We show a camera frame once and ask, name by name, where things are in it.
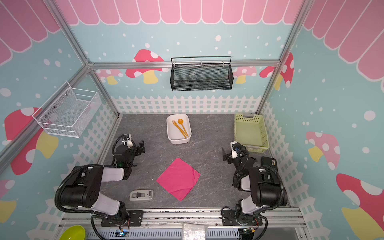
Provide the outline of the pink paper napkin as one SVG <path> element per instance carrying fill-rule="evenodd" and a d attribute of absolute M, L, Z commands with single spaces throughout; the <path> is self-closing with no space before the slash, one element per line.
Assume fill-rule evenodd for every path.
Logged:
<path fill-rule="evenodd" d="M 182 201 L 197 184 L 200 173 L 182 159 L 175 159 L 156 182 L 177 200 Z"/>

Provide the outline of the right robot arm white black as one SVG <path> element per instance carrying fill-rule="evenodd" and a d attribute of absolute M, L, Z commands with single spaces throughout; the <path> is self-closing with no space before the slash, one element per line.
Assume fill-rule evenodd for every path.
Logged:
<path fill-rule="evenodd" d="M 235 166 L 233 187 L 250 195 L 236 204 L 234 209 L 221 209 L 224 226 L 261 226 L 261 213 L 285 206 L 288 195 L 278 173 L 277 160 L 251 157 L 247 148 L 237 142 L 231 143 L 231 153 L 223 153 L 223 161 Z"/>

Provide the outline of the white plastic tub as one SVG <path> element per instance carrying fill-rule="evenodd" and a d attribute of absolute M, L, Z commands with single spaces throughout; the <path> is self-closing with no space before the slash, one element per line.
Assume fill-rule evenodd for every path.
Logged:
<path fill-rule="evenodd" d="M 192 137 L 189 117 L 186 114 L 168 116 L 167 136 L 173 145 L 188 143 Z"/>

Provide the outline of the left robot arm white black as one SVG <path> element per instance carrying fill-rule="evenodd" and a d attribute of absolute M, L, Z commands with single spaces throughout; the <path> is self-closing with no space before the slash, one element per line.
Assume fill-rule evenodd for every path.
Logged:
<path fill-rule="evenodd" d="M 59 185 L 55 206 L 65 213 L 86 213 L 122 226 L 129 222 L 125 203 L 100 192 L 102 183 L 126 181 L 136 156 L 146 152 L 144 141 L 136 144 L 130 134 L 123 134 L 113 144 L 111 165 L 89 164 L 74 167 Z"/>

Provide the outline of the green perforated plastic basket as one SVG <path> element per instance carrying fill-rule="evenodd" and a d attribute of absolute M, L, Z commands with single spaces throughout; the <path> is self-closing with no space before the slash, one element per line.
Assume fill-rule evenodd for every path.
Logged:
<path fill-rule="evenodd" d="M 252 153 L 262 154 L 270 147 L 262 115 L 235 114 L 234 136 L 236 142 Z"/>

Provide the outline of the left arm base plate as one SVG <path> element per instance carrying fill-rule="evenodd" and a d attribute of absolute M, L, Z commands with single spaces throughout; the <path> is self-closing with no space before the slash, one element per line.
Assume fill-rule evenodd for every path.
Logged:
<path fill-rule="evenodd" d="M 126 211 L 125 214 L 118 213 L 115 216 L 108 216 L 101 222 L 102 227 L 140 227 L 144 211 Z"/>

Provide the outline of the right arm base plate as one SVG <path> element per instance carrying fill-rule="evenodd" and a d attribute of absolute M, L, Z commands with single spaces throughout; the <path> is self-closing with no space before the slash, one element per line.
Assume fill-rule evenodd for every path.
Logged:
<path fill-rule="evenodd" d="M 221 210 L 223 226 L 262 226 L 263 220 L 253 215 L 238 213 L 236 210 L 224 208 Z"/>

